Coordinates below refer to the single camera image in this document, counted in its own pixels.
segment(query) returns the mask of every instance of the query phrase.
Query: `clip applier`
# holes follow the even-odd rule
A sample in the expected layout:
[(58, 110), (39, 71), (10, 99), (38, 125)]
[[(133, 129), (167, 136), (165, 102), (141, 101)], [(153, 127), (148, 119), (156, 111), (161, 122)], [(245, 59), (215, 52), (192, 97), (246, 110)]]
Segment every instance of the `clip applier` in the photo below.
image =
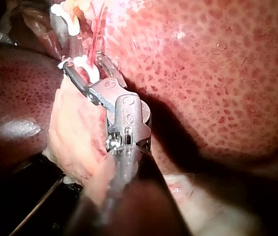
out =
[(81, 194), (65, 235), (190, 236), (150, 152), (148, 105), (137, 93), (126, 90), (123, 76), (107, 56), (98, 52), (95, 64), (108, 77), (92, 85), (86, 84), (74, 66), (65, 63), (64, 70), (85, 97), (106, 108), (107, 157), (113, 157), (115, 172), (100, 206)]

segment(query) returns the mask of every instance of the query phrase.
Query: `white clip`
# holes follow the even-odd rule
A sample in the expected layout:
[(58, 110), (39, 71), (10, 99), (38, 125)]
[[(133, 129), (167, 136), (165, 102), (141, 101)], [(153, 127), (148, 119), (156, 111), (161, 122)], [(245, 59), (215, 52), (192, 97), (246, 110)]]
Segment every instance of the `white clip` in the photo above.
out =
[(92, 67), (88, 65), (88, 63), (86, 63), (87, 60), (88, 56), (83, 55), (82, 57), (75, 57), (73, 62), (77, 67), (82, 67), (88, 73), (90, 82), (94, 84), (100, 80), (100, 72), (96, 65), (93, 65)]
[(76, 15), (72, 19), (69, 12), (64, 11), (60, 4), (53, 4), (51, 6), (51, 12), (56, 16), (61, 16), (66, 21), (70, 36), (76, 36), (80, 33), (80, 24)]
[(71, 58), (67, 58), (67, 59), (63, 60), (61, 63), (58, 64), (57, 67), (61, 70), (64, 67), (64, 64), (66, 62), (72, 62), (72, 59)]

